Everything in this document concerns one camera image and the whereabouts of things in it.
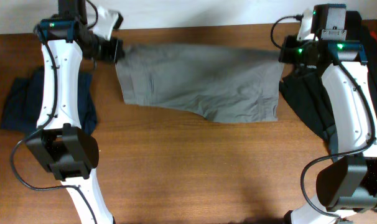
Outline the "grey shorts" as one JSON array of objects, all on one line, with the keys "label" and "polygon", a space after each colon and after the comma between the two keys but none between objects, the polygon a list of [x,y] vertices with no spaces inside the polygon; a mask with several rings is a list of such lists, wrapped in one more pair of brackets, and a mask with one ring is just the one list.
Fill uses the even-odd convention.
[{"label": "grey shorts", "polygon": [[217,123],[277,121],[283,64],[268,50],[132,45],[116,63],[126,104],[189,111]]}]

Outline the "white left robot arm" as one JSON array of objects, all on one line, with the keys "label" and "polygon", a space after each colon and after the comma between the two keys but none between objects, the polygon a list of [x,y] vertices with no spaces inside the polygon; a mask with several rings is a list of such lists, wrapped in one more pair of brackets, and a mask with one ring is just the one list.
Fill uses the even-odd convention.
[{"label": "white left robot arm", "polygon": [[90,1],[59,1],[58,13],[34,28],[42,44],[44,86],[37,129],[23,142],[42,166],[70,194],[82,223],[114,223],[97,179],[100,151],[84,132],[78,115],[78,78],[83,59],[115,63],[122,41],[111,36],[123,21],[120,12]]}]

